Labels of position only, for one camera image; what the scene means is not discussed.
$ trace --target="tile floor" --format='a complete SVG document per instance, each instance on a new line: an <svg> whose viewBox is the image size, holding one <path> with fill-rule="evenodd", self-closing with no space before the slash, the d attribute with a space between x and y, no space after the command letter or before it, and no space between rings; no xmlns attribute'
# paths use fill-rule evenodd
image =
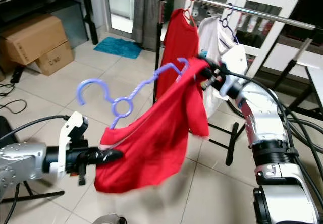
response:
<svg viewBox="0 0 323 224"><path fill-rule="evenodd" d="M111 35L106 33L101 39L107 36ZM77 47L74 50L75 60L49 77L26 69L17 89L8 97L0 99L0 104L22 98L28 102L27 109L17 115L2 109L1 115L15 128L40 117L71 114L77 110L89 118L85 136L91 146L96 146L104 128L113 121L111 106L103 100L102 91L96 85L84 89L86 104L79 106L75 100L77 85L84 79L99 77L109 83L112 97L129 95L141 80L151 76L155 55L142 51L138 59L132 60L96 52L93 48L90 42ZM284 101L292 100L281 96ZM124 127L134 121L149 109L151 102L152 86L148 86L136 97L134 112L121 120L118 126ZM19 109L21 106L17 104L11 107ZM125 109L126 106L122 105L119 110ZM234 122L243 124L243 120L225 104L220 105L210 121L227 130L231 129ZM43 122L19 132L18 137L21 141L46 142L54 146L58 144L63 123L62 120ZM320 136L313 130L310 133L314 142L321 144ZM224 144L229 141L228 135L218 130L212 129L210 134L211 138ZM312 175L318 177L309 150L299 142L296 145L302 159L312 167ZM129 224L255 223L252 189L256 181L245 133L236 143L234 162L230 167L225 165L225 157L224 149L190 136L187 158L178 174L161 186L119 195L96 192L93 186L93 166L87 168L87 183L81 187L77 186L77 177L65 176L56 181L52 176L46 176L41 181L29 182L33 191L46 193L65 190L65 195L18 203L10 223L87 224L109 213L124 215ZM10 190L6 196L13 196L13 192ZM22 186L23 194L26 194L26 190ZM10 204L0 205L1 223L9 209Z"/></svg>

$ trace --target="red t-shirt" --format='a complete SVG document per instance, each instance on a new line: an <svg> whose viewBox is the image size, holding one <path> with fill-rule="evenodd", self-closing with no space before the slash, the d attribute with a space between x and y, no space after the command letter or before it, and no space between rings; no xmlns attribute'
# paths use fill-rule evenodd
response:
<svg viewBox="0 0 323 224"><path fill-rule="evenodd" d="M158 185L180 170L189 129L194 135L208 136L202 77L197 74L207 63L192 58L189 65L180 80L141 118L125 128L105 129L101 145L121 143L115 149L125 156L96 167L97 191L122 193Z"/></svg>
<svg viewBox="0 0 323 224"><path fill-rule="evenodd" d="M164 38L165 50L161 66L172 62L181 70L184 64L177 58L191 58L198 54L198 34L195 26L190 26L183 15L183 9L174 10ZM175 82L178 74L174 70L161 74L157 84L159 99L166 90Z"/></svg>

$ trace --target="glass door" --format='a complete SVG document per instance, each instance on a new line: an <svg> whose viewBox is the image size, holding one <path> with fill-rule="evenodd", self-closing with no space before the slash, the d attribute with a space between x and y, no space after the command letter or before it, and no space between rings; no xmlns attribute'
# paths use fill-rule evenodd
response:
<svg viewBox="0 0 323 224"><path fill-rule="evenodd" d="M131 38L134 0L105 0L109 32Z"/></svg>
<svg viewBox="0 0 323 224"><path fill-rule="evenodd" d="M236 6L288 18L297 0L237 0ZM233 12L229 25L245 46L248 61L247 75L253 77L284 24L256 15Z"/></svg>

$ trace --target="blue hanger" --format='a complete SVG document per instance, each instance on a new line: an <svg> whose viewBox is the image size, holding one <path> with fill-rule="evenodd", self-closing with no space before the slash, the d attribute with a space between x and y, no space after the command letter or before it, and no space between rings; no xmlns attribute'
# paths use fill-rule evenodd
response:
<svg viewBox="0 0 323 224"><path fill-rule="evenodd" d="M110 103L112 103L112 112L113 114L116 116L116 118L114 119L110 129L114 129L118 120L120 118L125 118L128 115L131 114L131 112L133 111L133 98L138 94L138 92L146 85L146 84L150 84L151 82L155 81L159 75L164 72L165 70L169 69L169 68L173 68L175 70L176 73L178 73L179 75L182 75L183 72L186 70L186 68L188 67L188 61L185 58L177 58L178 61L185 63L185 66L183 68L182 71L180 71L173 63L167 63L163 66L161 66L160 68L158 68L153 76L148 79L148 80L144 80L142 81L135 89L134 91L132 91L132 93L129 95L129 97L119 97L117 99L112 99L110 97L110 91L109 88L107 86L107 84L105 83L105 81L101 80L101 79L97 79L97 78L92 78L92 79L87 79L84 80L83 82L81 82L76 89L76 98L77 101L79 102L80 105L84 105L85 101L82 97L82 89L85 85L90 84L90 83L96 83L99 84L103 90L104 90L104 99L109 101ZM117 112L117 104L120 101L126 101L129 104L129 111L125 114L120 114L119 112Z"/></svg>
<svg viewBox="0 0 323 224"><path fill-rule="evenodd" d="M237 43L237 45L239 44L239 41L238 41L238 38L234 35L234 33L233 33L233 30L230 28L230 26L229 26L229 22L228 22L228 17L231 15L233 13L233 9L231 9L231 11L230 11L230 13L228 13L227 14L227 16L223 19L223 20L219 20L219 21L221 21L222 22L222 26L224 27L224 28L228 28L229 30L230 30L230 32L231 32L231 34L232 34L232 37L233 37L233 41L236 41L236 43Z"/></svg>

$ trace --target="cardboard box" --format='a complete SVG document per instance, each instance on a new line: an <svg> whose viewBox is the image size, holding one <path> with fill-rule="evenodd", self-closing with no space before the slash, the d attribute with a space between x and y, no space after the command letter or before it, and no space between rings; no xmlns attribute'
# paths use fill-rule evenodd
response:
<svg viewBox="0 0 323 224"><path fill-rule="evenodd" d="M29 64L28 67L49 76L73 61L73 59L71 47L67 41L39 57L35 62Z"/></svg>
<svg viewBox="0 0 323 224"><path fill-rule="evenodd" d="M26 65L67 41L61 21L41 15L1 34L0 48L10 60Z"/></svg>

